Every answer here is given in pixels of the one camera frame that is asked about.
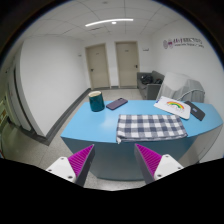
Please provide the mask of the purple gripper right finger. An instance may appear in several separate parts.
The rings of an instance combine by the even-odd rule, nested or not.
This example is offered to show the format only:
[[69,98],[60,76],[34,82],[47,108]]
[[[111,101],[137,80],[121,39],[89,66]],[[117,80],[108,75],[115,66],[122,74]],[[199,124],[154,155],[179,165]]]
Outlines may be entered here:
[[146,184],[183,169],[169,154],[160,155],[140,144],[134,146],[134,154]]

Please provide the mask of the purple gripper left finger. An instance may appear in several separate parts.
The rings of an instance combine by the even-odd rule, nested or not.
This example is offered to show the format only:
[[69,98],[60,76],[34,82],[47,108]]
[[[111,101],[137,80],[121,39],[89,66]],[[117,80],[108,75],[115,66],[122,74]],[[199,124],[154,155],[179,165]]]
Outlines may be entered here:
[[94,156],[94,146],[90,145],[70,157],[58,158],[46,171],[83,187]]

